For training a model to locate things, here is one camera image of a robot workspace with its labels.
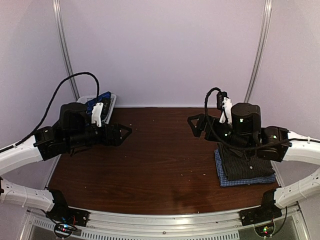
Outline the black pinstriped long sleeve shirt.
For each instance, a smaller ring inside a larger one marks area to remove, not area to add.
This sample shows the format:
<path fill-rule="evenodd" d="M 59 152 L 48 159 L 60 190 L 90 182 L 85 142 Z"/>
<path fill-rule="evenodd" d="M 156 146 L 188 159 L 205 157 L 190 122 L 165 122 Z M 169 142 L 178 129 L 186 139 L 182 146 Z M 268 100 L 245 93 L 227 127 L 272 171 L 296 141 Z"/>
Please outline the black pinstriped long sleeve shirt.
<path fill-rule="evenodd" d="M 222 143 L 218 143 L 217 147 L 222 169 L 228 181 L 275 177 L 275 171 L 269 161 L 229 149 Z"/>

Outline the light blue checked shirt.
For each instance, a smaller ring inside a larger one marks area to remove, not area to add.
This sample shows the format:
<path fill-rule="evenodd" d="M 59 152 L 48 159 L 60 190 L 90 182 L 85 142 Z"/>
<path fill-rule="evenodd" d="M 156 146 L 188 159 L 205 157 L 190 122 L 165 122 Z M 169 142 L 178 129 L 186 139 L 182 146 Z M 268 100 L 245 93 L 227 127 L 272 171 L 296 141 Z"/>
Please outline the light blue checked shirt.
<path fill-rule="evenodd" d="M 217 176 L 218 176 L 219 184 L 221 187 L 235 187 L 235 186 L 254 185 L 254 184 L 271 184 L 276 181 L 275 174 L 271 174 L 269 176 L 262 176 L 262 177 L 228 180 L 223 170 L 222 159 L 218 149 L 214 151 L 214 157 L 215 157 Z"/>

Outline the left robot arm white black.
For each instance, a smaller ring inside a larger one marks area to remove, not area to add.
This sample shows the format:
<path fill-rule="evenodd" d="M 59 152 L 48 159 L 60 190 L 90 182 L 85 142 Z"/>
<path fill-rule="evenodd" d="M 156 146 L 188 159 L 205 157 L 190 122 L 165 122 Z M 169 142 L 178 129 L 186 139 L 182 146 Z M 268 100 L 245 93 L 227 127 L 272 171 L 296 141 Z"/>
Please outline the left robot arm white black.
<path fill-rule="evenodd" d="M 27 139 L 0 151 L 0 202 L 52 212 L 61 222 L 72 211 L 58 190 L 45 190 L 40 172 L 47 160 L 62 154 L 75 155 L 94 145 L 120 146 L 132 133 L 121 124 L 87 125 L 78 130 L 44 127 Z"/>

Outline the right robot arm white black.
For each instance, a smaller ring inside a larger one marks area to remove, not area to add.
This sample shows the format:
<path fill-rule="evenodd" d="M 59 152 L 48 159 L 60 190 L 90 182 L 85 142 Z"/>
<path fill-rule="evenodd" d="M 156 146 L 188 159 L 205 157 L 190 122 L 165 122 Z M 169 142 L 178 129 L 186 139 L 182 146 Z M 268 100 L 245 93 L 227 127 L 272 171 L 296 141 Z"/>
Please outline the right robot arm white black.
<path fill-rule="evenodd" d="M 276 209 L 320 192 L 320 141 L 279 126 L 261 126 L 260 115 L 247 113 L 220 120 L 207 114 L 189 116 L 193 135 L 205 134 L 208 141 L 220 144 L 223 160 L 261 161 L 277 166 L 284 185 L 264 193 L 262 206 L 256 210 L 259 220 L 268 220 Z"/>

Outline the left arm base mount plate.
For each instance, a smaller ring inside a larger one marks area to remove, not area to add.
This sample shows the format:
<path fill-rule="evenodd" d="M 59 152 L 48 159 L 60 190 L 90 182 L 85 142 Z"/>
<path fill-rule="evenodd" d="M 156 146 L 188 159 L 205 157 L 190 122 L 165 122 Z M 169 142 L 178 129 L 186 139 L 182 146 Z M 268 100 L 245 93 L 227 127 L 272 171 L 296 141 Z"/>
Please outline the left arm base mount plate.
<path fill-rule="evenodd" d="M 86 227 L 89 219 L 88 211 L 72 207 L 54 207 L 51 211 L 47 211 L 46 215 L 55 222 L 80 227 Z"/>

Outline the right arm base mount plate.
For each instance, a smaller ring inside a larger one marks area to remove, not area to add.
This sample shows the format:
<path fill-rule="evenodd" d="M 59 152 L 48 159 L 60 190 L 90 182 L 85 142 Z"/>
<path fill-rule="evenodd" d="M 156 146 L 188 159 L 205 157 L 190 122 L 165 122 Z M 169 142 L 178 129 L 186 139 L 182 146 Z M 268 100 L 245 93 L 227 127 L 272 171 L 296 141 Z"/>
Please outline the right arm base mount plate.
<path fill-rule="evenodd" d="M 268 222 L 272 219 L 282 216 L 282 210 L 275 205 L 272 206 L 259 206 L 241 210 L 239 217 L 242 226 L 255 225 L 262 222 Z"/>

